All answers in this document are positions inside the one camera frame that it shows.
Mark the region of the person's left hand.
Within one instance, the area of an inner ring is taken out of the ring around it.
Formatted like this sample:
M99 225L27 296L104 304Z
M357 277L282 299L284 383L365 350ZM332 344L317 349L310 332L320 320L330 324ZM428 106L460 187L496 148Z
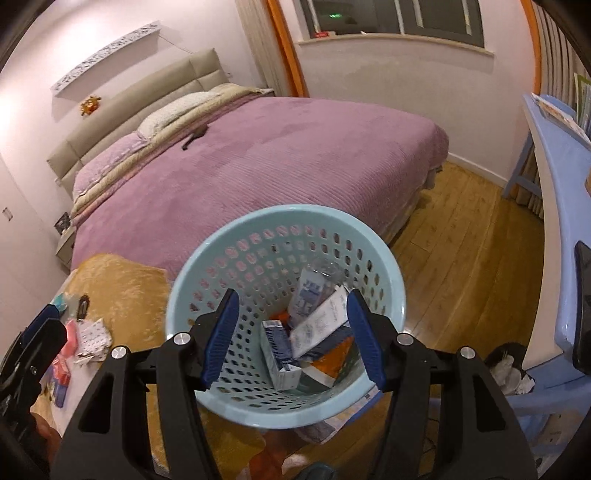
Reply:
M61 444L61 436L41 415L32 413L35 420L33 451L50 468Z

